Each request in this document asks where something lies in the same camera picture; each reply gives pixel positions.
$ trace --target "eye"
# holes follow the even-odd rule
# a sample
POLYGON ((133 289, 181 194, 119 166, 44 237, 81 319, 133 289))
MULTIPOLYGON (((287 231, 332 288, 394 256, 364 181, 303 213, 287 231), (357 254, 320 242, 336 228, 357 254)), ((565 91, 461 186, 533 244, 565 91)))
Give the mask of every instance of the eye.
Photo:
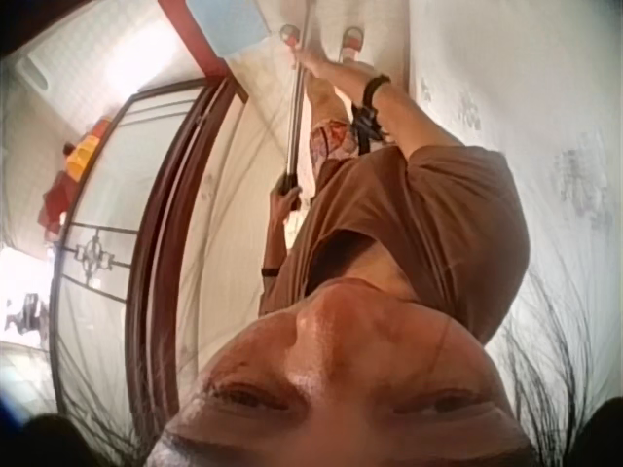
POLYGON ((434 395, 418 397, 394 410, 399 415, 420 414, 438 415, 465 409, 479 403, 477 396, 465 391, 446 391, 434 395))
POLYGON ((288 406, 267 392, 250 386, 212 387, 208 396, 219 403, 247 409, 286 411, 288 406))
POLYGON ((434 409, 437 413, 448 413, 459 411, 460 409, 465 409, 475 403, 474 397, 471 395, 448 395, 444 396, 441 399, 438 399, 434 404, 431 405, 431 408, 434 409))

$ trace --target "hand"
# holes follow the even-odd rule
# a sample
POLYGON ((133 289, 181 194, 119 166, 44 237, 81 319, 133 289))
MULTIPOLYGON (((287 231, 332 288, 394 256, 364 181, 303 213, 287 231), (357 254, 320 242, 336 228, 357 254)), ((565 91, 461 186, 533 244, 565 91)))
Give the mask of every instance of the hand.
POLYGON ((322 67, 329 62, 326 56, 314 52, 311 49, 292 49, 292 54, 297 63, 301 63, 316 78, 320 78, 322 67))
POLYGON ((287 195, 281 194, 281 186, 285 174, 279 177, 275 187, 271 191, 271 222, 276 224, 283 224, 290 215, 292 205, 296 202, 298 196, 301 194, 301 188, 295 187, 287 195))

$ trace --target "patterned shorts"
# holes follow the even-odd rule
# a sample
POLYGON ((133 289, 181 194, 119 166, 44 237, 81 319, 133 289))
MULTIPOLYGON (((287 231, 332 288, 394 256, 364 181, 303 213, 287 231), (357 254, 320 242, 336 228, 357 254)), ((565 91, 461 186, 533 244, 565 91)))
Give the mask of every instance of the patterned shorts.
POLYGON ((356 158, 357 141, 351 125, 337 120, 326 120, 317 124, 310 135, 310 155, 313 176, 317 180, 325 161, 356 158))

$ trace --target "brown t-shirt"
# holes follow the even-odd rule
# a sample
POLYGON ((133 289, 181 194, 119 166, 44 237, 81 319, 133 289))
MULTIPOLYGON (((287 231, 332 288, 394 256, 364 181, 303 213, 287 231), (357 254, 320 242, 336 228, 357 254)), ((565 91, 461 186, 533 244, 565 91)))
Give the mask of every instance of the brown t-shirt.
POLYGON ((326 162, 317 192, 278 277, 265 282, 260 315, 303 299, 314 255, 348 231, 389 252, 421 305, 452 316, 481 342, 491 338, 521 285, 530 249, 503 155, 425 147, 407 162, 388 147, 326 162))

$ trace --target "metal pole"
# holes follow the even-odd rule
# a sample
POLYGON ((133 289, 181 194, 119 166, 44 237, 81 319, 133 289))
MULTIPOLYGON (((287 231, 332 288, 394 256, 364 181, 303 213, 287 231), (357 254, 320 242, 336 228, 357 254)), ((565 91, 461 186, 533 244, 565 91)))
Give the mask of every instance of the metal pole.
MULTIPOLYGON (((312 19, 312 0, 307 2, 305 23, 301 32, 300 47, 308 45, 310 36, 310 22, 312 19)), ((297 167, 299 165, 299 143, 301 142, 301 118, 303 116, 303 91, 305 86, 305 68, 298 63, 296 66, 296 83, 292 96, 292 108, 290 115, 290 129, 288 137, 288 159, 285 165, 285 180, 281 190, 283 194, 289 192, 298 185, 297 167)))

